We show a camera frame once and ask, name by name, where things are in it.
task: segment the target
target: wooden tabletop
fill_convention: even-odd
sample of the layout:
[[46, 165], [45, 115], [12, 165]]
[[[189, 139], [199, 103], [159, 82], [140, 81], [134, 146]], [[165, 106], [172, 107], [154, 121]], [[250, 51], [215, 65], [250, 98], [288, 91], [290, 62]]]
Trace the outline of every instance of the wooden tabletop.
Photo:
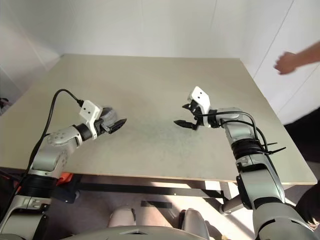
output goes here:
[[[117, 132], [88, 140], [69, 158], [65, 172], [234, 182], [235, 159], [223, 129], [181, 128], [193, 121], [181, 108], [195, 86], [213, 108], [251, 113], [271, 150], [283, 184], [314, 184], [316, 178], [239, 59], [92, 56], [66, 54], [0, 117], [0, 166], [24, 169], [39, 139], [54, 93], [112, 106], [127, 118]], [[56, 102], [49, 133], [81, 123], [67, 94]]]

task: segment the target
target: white wall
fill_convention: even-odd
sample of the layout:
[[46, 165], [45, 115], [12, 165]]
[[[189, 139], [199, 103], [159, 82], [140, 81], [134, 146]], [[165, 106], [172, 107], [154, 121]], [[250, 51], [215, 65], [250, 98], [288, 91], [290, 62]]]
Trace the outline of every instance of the white wall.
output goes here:
[[[318, 0], [1, 3], [0, 64], [7, 80], [0, 79], [11, 79], [17, 96], [64, 53], [241, 58], [280, 119], [288, 122], [302, 114], [291, 107], [296, 94], [299, 98], [305, 94], [297, 90], [314, 78], [306, 81], [316, 64], [288, 76], [279, 76], [273, 65], [283, 51], [299, 51], [320, 39]], [[317, 103], [310, 97], [299, 107], [307, 113]]]

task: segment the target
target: robotic arm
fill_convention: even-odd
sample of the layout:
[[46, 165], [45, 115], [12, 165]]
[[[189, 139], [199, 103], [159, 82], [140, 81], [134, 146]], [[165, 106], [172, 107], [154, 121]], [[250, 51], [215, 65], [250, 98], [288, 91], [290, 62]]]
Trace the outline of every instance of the robotic arm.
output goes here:
[[90, 138], [95, 140], [103, 133], [112, 134], [127, 120], [117, 121], [116, 112], [111, 107], [101, 107], [89, 100], [83, 102], [79, 114], [84, 119], [84, 123], [50, 134], [45, 146], [36, 153], [26, 176], [2, 218], [1, 236], [14, 234], [31, 240], [36, 239], [37, 234], [43, 234], [45, 229], [41, 228], [47, 221], [43, 213], [51, 204], [52, 192], [70, 155], [84, 141]]
[[263, 146], [258, 139], [251, 115], [234, 107], [212, 109], [209, 96], [198, 86], [188, 100], [190, 103], [182, 107], [191, 111], [196, 124], [184, 120], [174, 122], [193, 130], [199, 126], [225, 129], [239, 172], [236, 181], [241, 201], [253, 210], [256, 240], [317, 239], [299, 214], [285, 204], [284, 189], [269, 157], [284, 148], [268, 151], [267, 143]]

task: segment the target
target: human hand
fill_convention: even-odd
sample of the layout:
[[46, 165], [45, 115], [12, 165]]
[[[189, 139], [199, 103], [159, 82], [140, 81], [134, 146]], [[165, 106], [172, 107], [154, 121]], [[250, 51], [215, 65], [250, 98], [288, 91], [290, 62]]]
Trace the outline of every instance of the human hand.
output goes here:
[[274, 68], [279, 71], [280, 75], [292, 73], [297, 67], [297, 55], [286, 51], [279, 57]]

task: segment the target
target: red object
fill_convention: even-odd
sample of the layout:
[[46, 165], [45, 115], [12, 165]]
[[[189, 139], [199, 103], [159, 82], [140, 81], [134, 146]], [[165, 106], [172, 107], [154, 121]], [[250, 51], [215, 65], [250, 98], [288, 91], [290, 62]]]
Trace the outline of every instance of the red object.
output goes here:
[[60, 185], [60, 184], [65, 184], [65, 183], [69, 183], [73, 177], [73, 173], [70, 172], [63, 172], [58, 180], [58, 182], [56, 183], [56, 185]]

